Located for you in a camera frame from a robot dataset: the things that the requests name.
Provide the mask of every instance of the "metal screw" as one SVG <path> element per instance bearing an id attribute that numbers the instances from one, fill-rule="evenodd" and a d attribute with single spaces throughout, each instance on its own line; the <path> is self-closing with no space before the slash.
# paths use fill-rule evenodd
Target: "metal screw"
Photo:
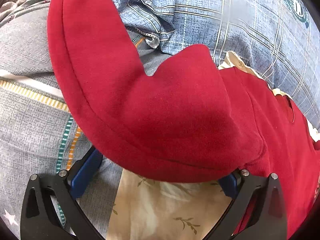
<path id="1" fill-rule="evenodd" d="M 271 178 L 278 179 L 278 175 L 276 173 L 271 173 Z"/>
<path id="2" fill-rule="evenodd" d="M 64 177 L 64 176 L 66 176 L 67 171 L 66 170 L 61 170 L 61 171 L 59 171 L 58 174 L 59 174 L 60 177 Z"/>
<path id="3" fill-rule="evenodd" d="M 242 176 L 249 176 L 250 172 L 248 170 L 241 170 Z"/>
<path id="4" fill-rule="evenodd" d="M 37 174 L 32 174 L 32 175 L 30 176 L 30 179 L 31 179 L 31 180 L 36 180 L 37 177 L 38 177 Z"/>

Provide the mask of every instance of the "yellow striped line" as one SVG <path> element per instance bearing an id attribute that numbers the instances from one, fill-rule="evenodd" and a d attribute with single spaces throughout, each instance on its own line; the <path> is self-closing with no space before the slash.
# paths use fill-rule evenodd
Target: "yellow striped line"
<path id="1" fill-rule="evenodd" d="M 67 171 L 70 170 L 70 168 L 71 168 L 72 160 L 73 160 L 73 152 L 76 148 L 76 143 L 77 143 L 78 138 L 80 137 L 81 133 L 82 133 L 82 130 L 78 126 L 77 130 L 76 130 L 75 137 L 73 138 L 73 141 L 71 143 L 70 150 L 69 150 L 69 159 L 68 159 L 67 168 L 66 168 Z"/>
<path id="2" fill-rule="evenodd" d="M 64 104 L 62 102 L 59 102 L 59 101 L 57 101 L 55 99 L 46 97 L 44 95 L 38 94 L 36 92 L 33 92 L 33 91 L 29 90 L 29 89 L 17 86 L 15 84 L 12 84 L 12 83 L 4 81 L 4 80 L 0 80 L 0 87 L 5 89 L 5 90 L 9 90 L 9 91 L 11 91 L 13 93 L 22 95 L 24 97 L 36 100 L 36 101 L 38 101 L 40 103 L 43 103 L 43 104 L 45 104 L 47 106 L 51 106 L 51 107 L 54 107 L 56 109 L 60 109 L 62 111 L 70 113 L 69 107 L 66 104 Z"/>
<path id="3" fill-rule="evenodd" d="M 142 37 L 142 38 L 136 43 L 135 47 L 137 48 L 137 47 L 139 46 L 139 44 L 140 44 L 141 42 L 143 42 L 145 39 L 146 39 L 145 37 Z"/>

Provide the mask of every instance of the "blue gripper pad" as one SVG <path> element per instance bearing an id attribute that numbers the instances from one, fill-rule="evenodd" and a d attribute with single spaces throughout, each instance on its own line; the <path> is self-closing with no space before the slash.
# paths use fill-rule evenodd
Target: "blue gripper pad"
<path id="1" fill-rule="evenodd" d="M 237 197 L 238 195 L 237 180 L 232 174 L 229 174 L 221 179 L 218 179 L 218 182 L 224 194 L 227 197 L 231 197 L 232 199 L 235 199 Z"/>
<path id="2" fill-rule="evenodd" d="M 102 154 L 97 149 L 95 149 L 71 181 L 70 195 L 73 199 L 76 199 L 83 195 L 89 182 L 100 167 L 101 162 Z"/>

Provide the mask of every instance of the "green dashed stripe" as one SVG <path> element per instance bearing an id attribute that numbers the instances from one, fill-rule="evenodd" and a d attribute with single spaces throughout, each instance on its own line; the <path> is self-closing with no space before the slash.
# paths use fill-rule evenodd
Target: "green dashed stripe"
<path id="1" fill-rule="evenodd" d="M 64 150 L 65 150 L 66 145 L 67 145 L 67 140 L 68 140 L 68 136 L 69 136 L 69 133 L 70 133 L 70 128 L 71 128 L 72 122 L 73 122 L 73 117 L 70 116 L 69 119 L 68 119 L 68 122 L 66 124 L 66 127 L 64 129 L 62 140 L 61 140 L 61 144 L 60 144 L 60 148 L 59 148 L 58 160 L 57 160 L 57 163 L 56 163 L 56 173 L 58 173 L 61 170 L 61 163 L 62 163 L 62 159 L 63 159 L 63 154 L 64 154 Z M 62 208 L 61 208 L 60 204 L 58 204 L 58 210 L 59 210 L 59 213 L 60 213 L 60 218 L 61 218 L 62 225 L 64 226 L 65 223 L 66 223 L 66 218 L 64 216 L 64 213 L 62 211 Z"/>

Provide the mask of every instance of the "star print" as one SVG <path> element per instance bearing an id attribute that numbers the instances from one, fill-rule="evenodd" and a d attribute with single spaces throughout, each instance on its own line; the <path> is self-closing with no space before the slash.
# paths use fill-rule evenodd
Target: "star print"
<path id="1" fill-rule="evenodd" d="M 18 223 L 14 220 L 15 215 L 10 215 L 10 214 L 7 212 L 7 210 L 4 210 L 4 211 L 5 211 L 4 217 L 9 220 L 10 226 L 11 226 L 12 224 L 15 224 L 15 225 L 19 226 Z"/>

